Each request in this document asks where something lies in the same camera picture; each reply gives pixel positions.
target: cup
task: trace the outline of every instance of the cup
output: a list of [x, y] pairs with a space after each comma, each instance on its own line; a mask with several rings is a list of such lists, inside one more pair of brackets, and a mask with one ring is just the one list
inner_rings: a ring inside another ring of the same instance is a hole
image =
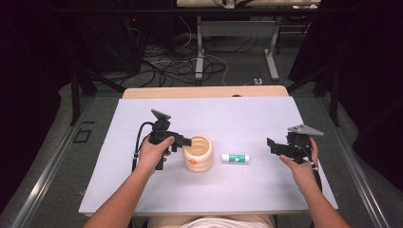
[[192, 172], [205, 172], [213, 165], [213, 144], [204, 136], [190, 137], [192, 146], [184, 146], [184, 166]]

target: white glue stick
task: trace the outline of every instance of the white glue stick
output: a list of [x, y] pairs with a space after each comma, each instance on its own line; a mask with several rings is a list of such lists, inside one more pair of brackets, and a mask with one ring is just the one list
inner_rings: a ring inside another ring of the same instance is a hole
[[221, 155], [221, 160], [223, 162], [248, 163], [249, 155], [223, 154], [223, 155]]

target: hand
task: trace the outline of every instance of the hand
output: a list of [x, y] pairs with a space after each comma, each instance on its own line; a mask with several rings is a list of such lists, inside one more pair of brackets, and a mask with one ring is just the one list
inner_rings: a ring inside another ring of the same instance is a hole
[[153, 174], [164, 150], [175, 141], [175, 138], [173, 136], [168, 137], [159, 144], [152, 144], [148, 138], [144, 139], [140, 148], [139, 163], [136, 169], [143, 169]]
[[[312, 137], [310, 138], [310, 141], [312, 144], [312, 160], [317, 166], [319, 150], [317, 148], [317, 143]], [[302, 164], [297, 164], [285, 155], [280, 155], [279, 158], [293, 172], [294, 181], [296, 182], [299, 191], [301, 191], [302, 194], [317, 187], [317, 181], [314, 176], [314, 171], [312, 170], [312, 166], [308, 161]]]

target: desk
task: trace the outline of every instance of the desk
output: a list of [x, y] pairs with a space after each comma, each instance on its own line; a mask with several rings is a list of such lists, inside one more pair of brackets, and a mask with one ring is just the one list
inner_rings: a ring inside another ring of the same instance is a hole
[[[94, 213], [130, 174], [139, 127], [155, 119], [151, 108], [172, 116], [169, 130], [185, 137], [207, 136], [214, 146], [214, 163], [207, 172], [192, 173], [184, 167], [179, 148], [168, 158], [164, 170], [156, 171], [149, 180], [134, 212], [136, 216], [308, 211], [291, 171], [266, 145], [266, 137], [286, 143], [287, 127], [302, 124], [296, 104], [285, 88], [201, 87], [196, 92], [193, 89], [144, 88], [125, 93], [106, 135], [80, 213]], [[242, 97], [232, 98], [233, 94]], [[246, 165], [223, 164], [220, 157], [224, 153], [248, 154], [251, 161]], [[321, 169], [320, 175], [325, 197], [337, 208]]]
[[[273, 7], [293, 5], [318, 5], [320, 0], [254, 0], [247, 7]], [[213, 0], [178, 0], [178, 7], [202, 8], [219, 7]], [[281, 17], [275, 21], [202, 21], [198, 16], [198, 60], [196, 63], [196, 80], [202, 79], [204, 50], [203, 36], [257, 36], [270, 37], [269, 48], [264, 50], [267, 66], [272, 80], [279, 79], [273, 53], [276, 47]]]

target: forearm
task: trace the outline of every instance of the forearm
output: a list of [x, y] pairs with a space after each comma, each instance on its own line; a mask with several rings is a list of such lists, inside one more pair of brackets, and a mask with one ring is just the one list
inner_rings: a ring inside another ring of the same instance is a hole
[[302, 195], [308, 204], [312, 221], [316, 228], [350, 227], [332, 204], [323, 196], [319, 188], [315, 187], [309, 191], [302, 192]]
[[136, 169], [95, 212], [85, 227], [127, 227], [151, 174]]

